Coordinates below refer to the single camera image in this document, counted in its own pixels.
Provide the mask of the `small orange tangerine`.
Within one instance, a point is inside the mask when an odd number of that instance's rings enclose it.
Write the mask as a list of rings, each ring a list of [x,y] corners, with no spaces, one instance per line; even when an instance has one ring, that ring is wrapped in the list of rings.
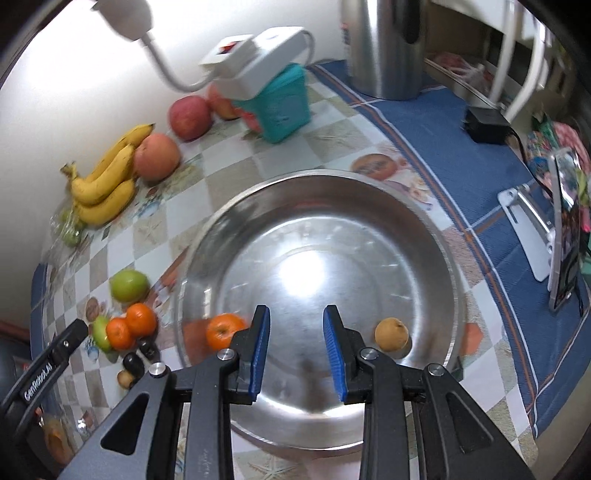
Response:
[[[242,317],[233,313],[222,313],[208,321],[205,340],[212,351],[218,351],[228,348],[233,335],[246,328],[247,325]]]

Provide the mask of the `brown longan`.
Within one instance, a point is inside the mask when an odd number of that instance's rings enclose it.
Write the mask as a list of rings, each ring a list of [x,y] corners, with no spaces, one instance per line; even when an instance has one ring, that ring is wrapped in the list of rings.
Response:
[[[389,317],[377,324],[374,338],[381,350],[393,352],[406,347],[410,334],[408,328],[400,319]]]
[[[136,381],[136,378],[125,369],[122,369],[117,373],[116,379],[119,387],[124,390],[129,390]]]

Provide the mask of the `dark plum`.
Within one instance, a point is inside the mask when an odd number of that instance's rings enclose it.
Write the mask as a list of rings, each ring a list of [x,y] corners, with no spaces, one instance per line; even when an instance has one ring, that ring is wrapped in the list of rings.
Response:
[[[137,342],[138,350],[151,363],[160,359],[159,350],[152,338],[142,337]]]
[[[129,352],[123,357],[122,365],[134,378],[141,378],[145,373],[142,359],[134,352]]]

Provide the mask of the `small green jujube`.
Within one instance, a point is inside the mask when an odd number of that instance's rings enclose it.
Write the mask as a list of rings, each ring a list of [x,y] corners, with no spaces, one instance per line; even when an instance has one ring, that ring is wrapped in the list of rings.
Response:
[[[106,333],[108,322],[109,319],[106,316],[99,315],[91,323],[92,338],[94,343],[105,353],[112,351],[112,347]]]

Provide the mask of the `large green jujube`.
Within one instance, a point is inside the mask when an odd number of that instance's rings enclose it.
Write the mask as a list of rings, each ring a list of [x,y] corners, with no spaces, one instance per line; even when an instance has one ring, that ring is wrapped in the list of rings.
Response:
[[[141,272],[124,269],[109,280],[112,297],[122,303],[129,304],[142,300],[149,291],[148,278]]]

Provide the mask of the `bag of green fruits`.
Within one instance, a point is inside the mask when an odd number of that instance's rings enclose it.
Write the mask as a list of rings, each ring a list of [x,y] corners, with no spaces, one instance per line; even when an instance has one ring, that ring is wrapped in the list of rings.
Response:
[[[85,229],[72,207],[58,209],[50,219],[50,245],[75,249],[84,239]]]

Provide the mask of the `large steel bowl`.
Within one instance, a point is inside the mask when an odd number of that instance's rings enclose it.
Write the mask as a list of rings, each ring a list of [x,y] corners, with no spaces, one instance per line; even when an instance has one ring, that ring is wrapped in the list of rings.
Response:
[[[230,410],[253,443],[308,452],[360,445],[363,407],[339,401],[322,334],[325,307],[368,345],[382,320],[403,322],[401,365],[454,367],[466,322],[451,250],[429,216],[394,187],[360,174],[307,170],[231,199],[189,246],[174,294],[186,366],[209,355],[209,320],[270,309],[270,344],[256,402]]]

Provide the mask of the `patterned plastic tablecloth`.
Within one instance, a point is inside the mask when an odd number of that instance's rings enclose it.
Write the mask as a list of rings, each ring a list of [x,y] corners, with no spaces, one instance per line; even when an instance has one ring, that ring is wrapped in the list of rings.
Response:
[[[110,224],[87,230],[74,251],[48,249],[33,279],[32,337],[44,346],[75,319],[116,316],[109,278],[135,269],[153,286],[149,302],[161,325],[157,345],[178,367],[172,329],[176,274],[190,241],[213,211],[257,182],[307,168],[353,171],[363,155],[394,167],[387,182],[413,200],[448,242],[467,305],[464,343],[456,365],[462,385],[478,401],[527,464],[538,447],[518,386],[514,356],[476,241],[465,216],[430,167],[386,116],[387,103],[363,97],[341,79],[338,62],[308,71],[311,122],[286,141],[270,145],[238,121],[219,121],[185,144],[179,168],[162,183],[139,186],[133,202]]]

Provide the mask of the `peach coloured apple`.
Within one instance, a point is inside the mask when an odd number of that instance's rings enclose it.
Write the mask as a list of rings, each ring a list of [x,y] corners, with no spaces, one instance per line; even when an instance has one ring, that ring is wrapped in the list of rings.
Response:
[[[145,182],[159,182],[178,167],[180,159],[180,150],[170,137],[153,133],[135,149],[134,171]]]

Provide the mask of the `yellow banana bunch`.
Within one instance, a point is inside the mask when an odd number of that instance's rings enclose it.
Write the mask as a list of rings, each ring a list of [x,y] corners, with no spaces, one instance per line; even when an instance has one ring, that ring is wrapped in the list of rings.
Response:
[[[119,138],[86,177],[75,162],[60,172],[68,179],[74,214],[83,223],[101,226],[115,218],[135,194],[133,157],[136,148],[152,133],[153,124],[140,124]]]

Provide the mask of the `teal toy box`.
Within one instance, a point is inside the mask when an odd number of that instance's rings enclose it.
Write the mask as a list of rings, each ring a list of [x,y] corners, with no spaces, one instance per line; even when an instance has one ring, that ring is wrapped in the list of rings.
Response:
[[[311,121],[304,68],[290,63],[249,100],[232,100],[249,130],[271,144],[280,143]]]

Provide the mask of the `red apple middle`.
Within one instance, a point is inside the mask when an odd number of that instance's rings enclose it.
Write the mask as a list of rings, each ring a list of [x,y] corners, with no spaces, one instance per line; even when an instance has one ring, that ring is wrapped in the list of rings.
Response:
[[[204,136],[213,125],[211,107],[197,95],[176,100],[169,107],[167,117],[173,133],[184,142]]]

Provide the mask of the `red apple right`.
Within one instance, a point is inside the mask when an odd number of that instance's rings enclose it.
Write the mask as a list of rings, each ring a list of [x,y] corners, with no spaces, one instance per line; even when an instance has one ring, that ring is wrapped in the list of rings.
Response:
[[[211,107],[211,110],[217,114],[217,116],[224,121],[231,121],[238,119],[239,113],[235,109],[235,106],[223,97],[214,83],[210,83],[206,91],[206,101]]]

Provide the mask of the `white power strip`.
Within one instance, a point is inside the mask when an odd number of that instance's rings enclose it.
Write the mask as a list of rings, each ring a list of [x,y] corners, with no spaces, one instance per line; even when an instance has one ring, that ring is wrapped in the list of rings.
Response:
[[[310,64],[315,38],[301,26],[280,26],[259,35],[223,38],[201,59],[199,66],[212,74],[211,80],[225,98],[250,100],[280,75],[304,52]]]

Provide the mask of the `steel thermos jug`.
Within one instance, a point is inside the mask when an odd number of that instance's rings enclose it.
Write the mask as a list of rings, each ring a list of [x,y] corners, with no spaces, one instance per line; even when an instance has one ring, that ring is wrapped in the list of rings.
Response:
[[[422,0],[342,1],[342,42],[353,88],[386,100],[418,97],[428,5]]]

